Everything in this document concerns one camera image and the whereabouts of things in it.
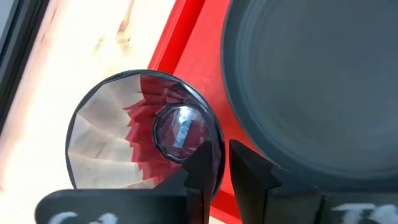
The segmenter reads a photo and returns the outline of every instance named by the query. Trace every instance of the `red tray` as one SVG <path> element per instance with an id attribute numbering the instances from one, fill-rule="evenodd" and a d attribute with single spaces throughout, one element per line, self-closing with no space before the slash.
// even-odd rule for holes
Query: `red tray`
<path id="1" fill-rule="evenodd" d="M 223 183 L 210 214 L 228 224 L 241 223 L 228 162 L 228 141 L 255 149 L 234 116 L 221 74 L 221 33 L 229 0 L 177 0 L 149 69 L 181 78 L 196 88 L 215 111 L 223 130 L 227 161 Z"/>

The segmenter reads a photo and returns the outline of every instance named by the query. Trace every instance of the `light wood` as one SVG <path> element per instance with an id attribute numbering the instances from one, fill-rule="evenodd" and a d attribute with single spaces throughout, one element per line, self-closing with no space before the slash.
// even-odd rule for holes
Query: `light wood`
<path id="1" fill-rule="evenodd" d="M 122 48 L 129 0 L 51 0 L 0 137 L 2 222 L 34 223 L 42 197 L 72 187 L 65 136 L 73 110 L 104 78 L 147 68 L 174 1 L 135 0 Z"/>

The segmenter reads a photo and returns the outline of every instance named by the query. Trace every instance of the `glass lens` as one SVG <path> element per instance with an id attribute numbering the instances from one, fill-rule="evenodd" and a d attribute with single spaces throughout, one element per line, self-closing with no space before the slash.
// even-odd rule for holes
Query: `glass lens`
<path id="1" fill-rule="evenodd" d="M 71 180 L 78 189 L 151 189 L 206 140 L 216 179 L 223 142 L 203 98 L 164 73 L 120 73 L 94 87 L 73 115 Z"/>

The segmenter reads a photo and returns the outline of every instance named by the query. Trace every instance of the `black frame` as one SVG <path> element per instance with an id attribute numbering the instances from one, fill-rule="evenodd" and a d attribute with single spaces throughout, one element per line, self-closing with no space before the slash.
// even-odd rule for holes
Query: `black frame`
<path id="1" fill-rule="evenodd" d="M 53 192 L 37 205 L 36 223 L 55 220 L 60 223 L 69 218 L 72 221 L 65 223 L 89 223 L 111 215 L 120 224 L 206 224 L 215 181 L 212 157 L 211 142 L 202 143 L 176 172 L 154 189 Z"/>
<path id="2" fill-rule="evenodd" d="M 0 134 L 50 0 L 15 0 L 0 39 Z"/>

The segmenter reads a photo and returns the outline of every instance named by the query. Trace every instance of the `gray disc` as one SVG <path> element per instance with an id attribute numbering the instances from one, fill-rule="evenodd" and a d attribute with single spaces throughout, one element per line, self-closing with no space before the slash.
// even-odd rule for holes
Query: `gray disc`
<path id="1" fill-rule="evenodd" d="M 397 41 L 397 1 L 233 1 L 223 73 L 236 116 L 267 157 L 314 182 L 395 177 Z"/>

